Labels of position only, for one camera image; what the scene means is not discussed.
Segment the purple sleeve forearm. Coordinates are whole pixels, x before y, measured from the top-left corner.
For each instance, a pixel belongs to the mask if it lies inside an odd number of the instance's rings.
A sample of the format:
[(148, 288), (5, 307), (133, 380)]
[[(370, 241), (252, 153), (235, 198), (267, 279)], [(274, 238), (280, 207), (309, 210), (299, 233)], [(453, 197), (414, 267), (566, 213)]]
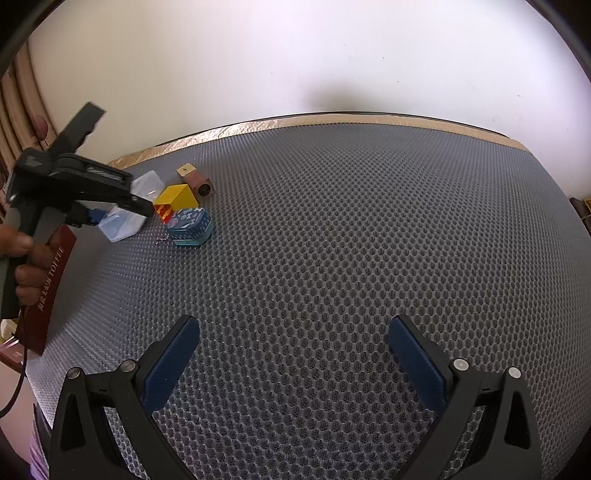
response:
[(33, 425), (30, 439), (30, 474), (32, 479), (49, 479), (49, 457), (52, 430), (42, 410), (33, 405)]

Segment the left hand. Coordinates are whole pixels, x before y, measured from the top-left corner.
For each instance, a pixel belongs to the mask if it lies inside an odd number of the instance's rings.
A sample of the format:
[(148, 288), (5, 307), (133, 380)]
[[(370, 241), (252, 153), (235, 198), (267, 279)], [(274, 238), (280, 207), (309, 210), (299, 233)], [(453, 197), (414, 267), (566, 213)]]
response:
[(25, 263), (19, 265), (14, 273), (19, 303), (34, 305), (40, 298), (41, 288), (60, 244), (59, 232), (56, 231), (47, 244), (41, 244), (6, 223), (0, 226), (0, 231), (1, 255), (25, 259)]

